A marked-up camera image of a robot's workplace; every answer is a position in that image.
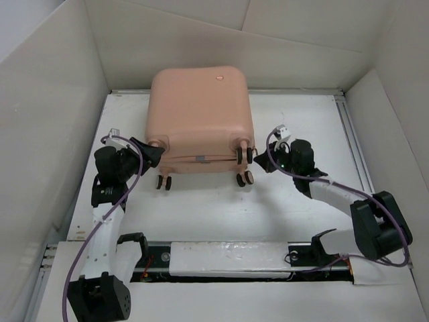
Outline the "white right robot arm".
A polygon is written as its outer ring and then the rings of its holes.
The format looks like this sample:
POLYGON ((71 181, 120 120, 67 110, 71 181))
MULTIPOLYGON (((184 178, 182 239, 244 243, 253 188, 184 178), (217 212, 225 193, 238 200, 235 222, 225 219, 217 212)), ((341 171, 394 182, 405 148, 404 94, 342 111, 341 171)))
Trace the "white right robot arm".
POLYGON ((265 152, 254 158, 266 173, 276 170, 292 178, 295 188, 351 218, 360 258, 392 267, 410 262, 413 236, 395 197, 381 191, 368 194, 331 180, 315 167, 314 150, 306 140, 291 144, 265 139, 265 152))

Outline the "pink hard-shell suitcase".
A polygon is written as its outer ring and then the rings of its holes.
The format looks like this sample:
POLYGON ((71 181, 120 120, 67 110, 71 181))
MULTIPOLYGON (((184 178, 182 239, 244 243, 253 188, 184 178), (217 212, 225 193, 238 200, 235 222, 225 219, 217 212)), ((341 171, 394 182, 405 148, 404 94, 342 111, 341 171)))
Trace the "pink hard-shell suitcase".
POLYGON ((240 187, 254 183, 255 151, 245 75, 234 66, 169 68, 151 83, 145 140, 164 148, 156 188, 172 174, 234 172, 240 187))

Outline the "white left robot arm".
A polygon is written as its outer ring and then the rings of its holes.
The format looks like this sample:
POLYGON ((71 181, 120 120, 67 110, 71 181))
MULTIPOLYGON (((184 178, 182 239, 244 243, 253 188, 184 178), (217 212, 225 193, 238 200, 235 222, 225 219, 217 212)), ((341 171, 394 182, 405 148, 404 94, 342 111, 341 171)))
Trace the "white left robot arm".
POLYGON ((91 191, 93 229, 68 271, 62 318, 71 307, 78 321, 125 321, 131 313, 128 285, 135 266, 149 260, 142 232, 119 233, 127 198, 138 180, 155 168, 164 153, 159 144, 110 134, 95 153, 97 174, 91 191))

